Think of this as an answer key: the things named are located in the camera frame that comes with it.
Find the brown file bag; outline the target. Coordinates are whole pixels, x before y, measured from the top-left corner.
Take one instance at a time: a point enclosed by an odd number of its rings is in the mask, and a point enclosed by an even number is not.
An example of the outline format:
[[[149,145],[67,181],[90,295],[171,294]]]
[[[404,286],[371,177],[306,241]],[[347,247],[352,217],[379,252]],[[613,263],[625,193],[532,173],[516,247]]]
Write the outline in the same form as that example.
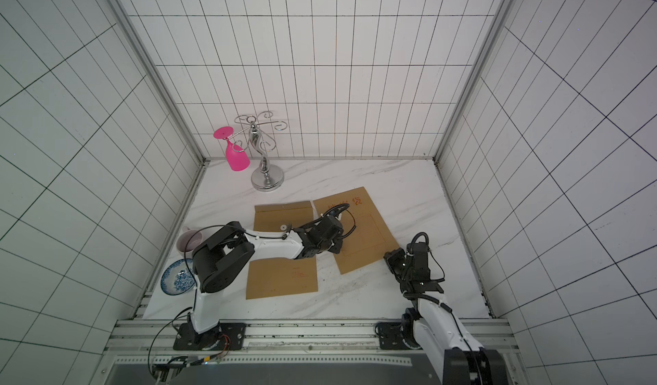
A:
[[[256,205],[254,230],[280,232],[299,227],[314,219],[310,201],[282,205]],[[256,254],[249,264],[246,299],[264,299],[318,292],[316,258],[292,260],[264,259]]]
[[[344,239],[335,262],[342,275],[363,268],[383,259],[384,254],[400,247],[371,196],[363,187],[313,200],[319,214],[340,204],[349,204],[348,213],[343,213],[340,222],[346,232],[356,229]]]

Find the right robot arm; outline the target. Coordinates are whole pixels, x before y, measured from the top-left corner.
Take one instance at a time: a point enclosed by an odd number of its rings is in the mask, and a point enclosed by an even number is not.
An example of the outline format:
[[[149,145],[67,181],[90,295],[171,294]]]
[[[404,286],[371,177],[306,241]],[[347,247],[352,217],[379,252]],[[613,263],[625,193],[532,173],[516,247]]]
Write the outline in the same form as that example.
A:
[[[406,248],[384,255],[412,306],[400,321],[375,325],[379,347],[424,351],[443,384],[508,384],[504,358],[470,334],[447,303],[441,287],[445,278],[431,276],[433,257],[425,232],[416,234]]]

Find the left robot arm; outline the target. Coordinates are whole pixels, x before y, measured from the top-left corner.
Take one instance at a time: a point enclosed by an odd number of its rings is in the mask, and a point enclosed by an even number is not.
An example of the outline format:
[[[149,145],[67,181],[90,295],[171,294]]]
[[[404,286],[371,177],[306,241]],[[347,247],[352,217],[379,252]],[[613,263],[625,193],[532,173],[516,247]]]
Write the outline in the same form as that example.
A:
[[[356,229],[345,231],[340,211],[331,209],[318,219],[281,232],[259,232],[230,222],[193,250],[191,272],[195,300],[178,329],[176,351],[205,351],[228,347],[240,350],[244,323],[220,323],[219,307],[224,289],[253,259],[300,260],[320,253],[339,253],[343,241]]]

